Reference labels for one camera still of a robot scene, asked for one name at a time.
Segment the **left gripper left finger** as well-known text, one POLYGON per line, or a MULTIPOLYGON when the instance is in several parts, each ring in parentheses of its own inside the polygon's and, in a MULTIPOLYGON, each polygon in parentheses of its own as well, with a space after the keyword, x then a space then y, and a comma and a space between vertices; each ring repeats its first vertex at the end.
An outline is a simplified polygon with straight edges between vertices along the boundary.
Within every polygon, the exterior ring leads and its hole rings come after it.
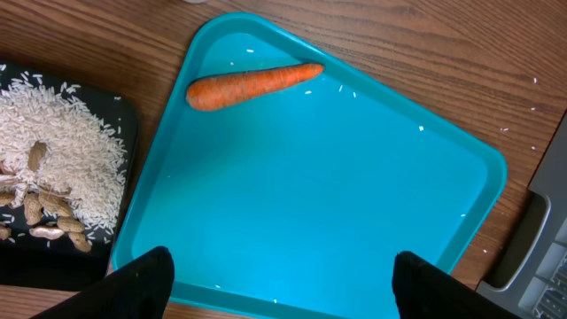
POLYGON ((161 318, 174 279, 171 253, 157 246, 33 319, 161 318))

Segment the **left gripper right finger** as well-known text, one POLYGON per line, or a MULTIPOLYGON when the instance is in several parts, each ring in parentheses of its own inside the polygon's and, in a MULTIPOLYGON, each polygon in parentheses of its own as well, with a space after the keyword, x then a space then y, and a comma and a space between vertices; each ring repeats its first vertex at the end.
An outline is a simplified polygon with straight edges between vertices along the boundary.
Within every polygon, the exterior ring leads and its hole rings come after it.
POLYGON ((400 319, 518 319, 409 251, 395 257, 392 291, 400 319))

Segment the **orange carrot piece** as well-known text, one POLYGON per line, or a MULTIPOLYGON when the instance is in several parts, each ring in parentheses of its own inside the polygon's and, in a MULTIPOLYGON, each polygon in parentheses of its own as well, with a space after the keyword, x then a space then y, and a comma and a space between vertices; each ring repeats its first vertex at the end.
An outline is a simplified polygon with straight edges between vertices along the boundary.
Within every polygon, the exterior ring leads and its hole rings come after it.
POLYGON ((198 111, 214 112, 261 97, 320 75, 325 67, 307 63, 198 79, 186 90, 186 100, 198 111))

